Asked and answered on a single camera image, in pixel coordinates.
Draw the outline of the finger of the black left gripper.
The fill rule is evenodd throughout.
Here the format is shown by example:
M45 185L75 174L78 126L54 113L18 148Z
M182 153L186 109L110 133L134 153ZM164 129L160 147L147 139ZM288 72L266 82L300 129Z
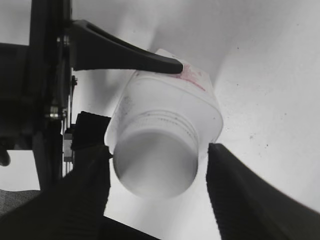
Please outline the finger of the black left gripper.
M84 70L139 70L180 74L183 64L129 44L86 20L71 24L71 67Z

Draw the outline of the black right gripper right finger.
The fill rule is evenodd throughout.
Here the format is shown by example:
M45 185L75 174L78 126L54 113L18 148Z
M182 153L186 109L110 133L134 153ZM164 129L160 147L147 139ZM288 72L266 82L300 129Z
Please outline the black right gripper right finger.
M320 214L256 175L224 145L208 145L206 188L223 240L318 240Z

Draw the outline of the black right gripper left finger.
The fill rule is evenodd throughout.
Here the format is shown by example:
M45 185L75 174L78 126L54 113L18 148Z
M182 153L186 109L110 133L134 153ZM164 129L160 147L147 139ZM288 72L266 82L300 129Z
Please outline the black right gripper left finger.
M97 240L108 202L111 157L104 145L79 149L52 188L0 218L2 240Z

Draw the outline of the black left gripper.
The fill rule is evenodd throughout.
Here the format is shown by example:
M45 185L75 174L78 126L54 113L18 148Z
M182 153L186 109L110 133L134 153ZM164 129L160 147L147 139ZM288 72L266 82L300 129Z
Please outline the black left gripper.
M69 0L31 3L29 43L0 45L0 163L31 150L41 190L62 178L63 132L71 122L73 77L67 28ZM110 117L81 111L71 149L105 145Z

